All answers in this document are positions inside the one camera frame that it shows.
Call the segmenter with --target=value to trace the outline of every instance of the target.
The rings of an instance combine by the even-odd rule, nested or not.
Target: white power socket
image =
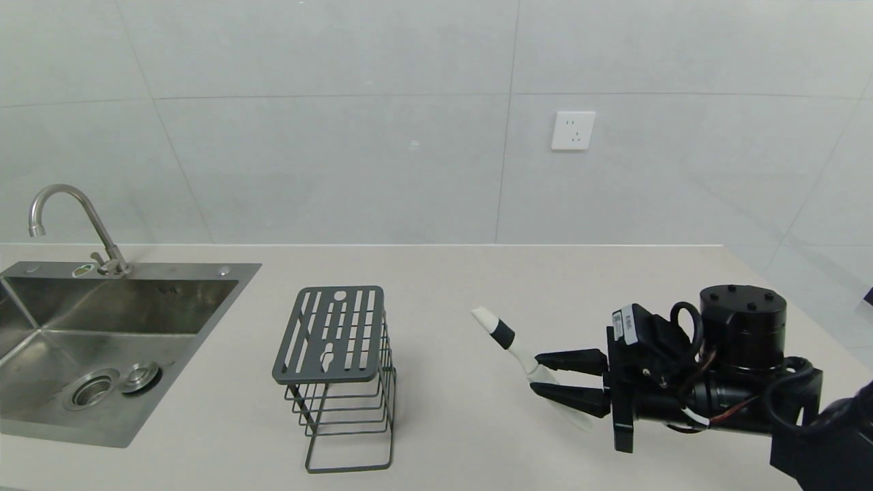
[[[552,150],[587,150],[595,116],[594,112],[559,111],[554,119]]]

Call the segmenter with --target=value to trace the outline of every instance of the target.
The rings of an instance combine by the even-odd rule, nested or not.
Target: black metal rack
[[[386,469],[394,457],[397,372],[380,287],[309,287],[300,291],[273,366],[285,400],[309,437],[312,474]],[[313,466],[318,437],[384,435],[387,459]],[[355,460],[377,453],[361,450]]]

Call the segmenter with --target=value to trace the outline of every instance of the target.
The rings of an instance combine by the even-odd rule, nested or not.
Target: sink basin
[[[0,432],[125,447],[260,265],[82,266],[0,273]]]

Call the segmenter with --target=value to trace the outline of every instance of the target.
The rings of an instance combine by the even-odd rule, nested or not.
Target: tile grout line
[[[773,252],[773,256],[770,257],[770,260],[767,262],[766,266],[764,266],[764,272],[773,264],[773,260],[776,258],[776,254],[779,253],[779,250],[783,245],[785,245],[785,239],[788,235],[791,234],[791,229],[794,228],[794,223],[797,222],[797,218],[800,217],[801,213],[803,213],[803,209],[806,207],[807,203],[809,203],[809,199],[815,194],[815,191],[818,189],[821,184],[821,180],[824,178],[825,170],[830,166],[831,161],[834,158],[834,153],[836,153],[836,148],[840,146],[840,142],[842,141],[842,137],[846,134],[846,129],[849,128],[849,124],[851,124],[852,120],[855,118],[855,113],[858,108],[861,106],[861,102],[864,101],[864,92],[866,92],[867,86],[870,85],[870,81],[873,80],[873,73],[870,73],[870,76],[867,78],[867,84],[864,85],[864,89],[861,91],[861,95],[855,99],[855,105],[852,107],[852,110],[849,112],[849,117],[846,118],[846,123],[842,125],[842,130],[840,131],[840,135],[837,136],[836,142],[834,142],[834,146],[831,147],[830,152],[828,153],[828,158],[825,159],[824,165],[821,166],[821,170],[819,170],[818,176],[816,176],[815,181],[813,182],[812,187],[809,188],[809,193],[807,194],[806,199],[801,203],[800,208],[798,208],[797,213],[794,214],[794,218],[791,220],[791,223],[788,224],[788,228],[785,229],[785,233],[782,234],[782,240],[779,241],[779,245],[776,246],[776,251]]]
[[[140,68],[140,73],[142,75],[143,81],[146,84],[146,90],[151,92],[148,88],[148,83],[145,79],[145,74]],[[64,106],[68,104],[99,104],[102,102],[126,102],[126,101],[134,101],[134,100],[222,100],[222,99],[318,99],[318,98],[355,98],[355,97],[489,97],[489,96],[499,96],[499,95],[509,95],[512,96],[529,96],[529,95],[541,95],[541,96],[563,96],[563,95],[652,95],[652,96],[670,96],[670,95],[690,95],[690,96],[714,96],[714,97],[788,97],[795,99],[818,99],[818,100],[854,100],[859,101],[854,97],[842,97],[837,95],[796,95],[796,94],[787,94],[787,93],[714,93],[714,92],[516,92],[516,93],[507,93],[507,92],[465,92],[465,93],[297,93],[297,94],[284,94],[284,95],[188,95],[188,96],[169,96],[169,97],[154,97],[150,96],[148,99],[145,98],[126,98],[126,99],[94,99],[94,100],[67,100],[63,102],[34,102],[28,104],[11,104],[9,106],[0,106],[0,109],[16,109],[21,107],[49,107],[49,106]],[[871,100],[873,98],[864,98],[860,99]]]
[[[497,216],[494,220],[494,244],[500,233],[500,205],[503,203],[503,177],[506,173],[506,148],[509,147],[509,120],[512,116],[512,79],[515,77],[515,50],[519,45],[519,20],[521,19],[521,2],[515,8],[515,36],[512,39],[512,64],[509,69],[509,94],[506,97],[506,128],[503,133],[503,158],[500,159],[500,186],[497,193]]]
[[[206,236],[210,238],[210,242],[215,244],[215,238],[212,237],[212,231],[210,230],[209,224],[206,223],[206,217],[203,215],[203,209],[200,207],[200,203],[197,201],[197,196],[194,194],[194,190],[191,189],[191,182],[188,180],[188,175],[185,174],[185,169],[182,167],[182,160],[179,159],[178,152],[175,151],[175,145],[173,144],[173,139],[169,137],[169,132],[167,131],[167,125],[164,124],[163,118],[161,117],[161,111],[158,110],[157,102],[155,102],[155,97],[152,95],[152,89],[148,86],[148,80],[146,79],[146,73],[142,70],[142,63],[140,63],[140,56],[136,54],[136,48],[134,48],[134,41],[130,38],[130,31],[127,29],[127,23],[124,21],[124,15],[121,13],[121,7],[118,5],[118,0],[114,0],[115,10],[118,12],[118,18],[121,21],[121,27],[124,29],[124,34],[127,36],[127,44],[130,46],[130,51],[134,54],[134,60],[136,60],[136,66],[140,69],[140,76],[142,77],[142,84],[146,86],[146,92],[148,92],[148,98],[152,101],[152,108],[155,110],[155,114],[158,117],[158,122],[161,123],[161,129],[164,132],[164,137],[167,138],[167,143],[169,144],[170,151],[173,152],[173,158],[175,158],[175,164],[179,168],[179,172],[182,173],[182,180],[185,181],[185,186],[188,188],[188,193],[191,195],[191,200],[194,201],[194,206],[197,208],[197,214],[200,216],[200,221],[203,223],[203,229],[206,231]]]

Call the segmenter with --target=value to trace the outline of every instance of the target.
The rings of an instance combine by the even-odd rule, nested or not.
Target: white countertop
[[[19,260],[88,261],[84,245],[0,245]],[[575,430],[527,386],[470,316],[484,305],[534,352],[606,349],[610,313],[666,315],[704,287],[767,287],[721,247],[124,246],[133,262],[263,263],[125,449],[3,435],[0,486],[30,491],[173,489],[798,489],[768,465],[769,439],[680,435],[636,423],[613,450],[609,417]],[[387,471],[310,475],[307,438],[271,370],[297,292],[380,285],[398,372]],[[825,372],[822,406],[873,377],[790,304],[787,353]],[[595,377],[558,373],[599,386]]]

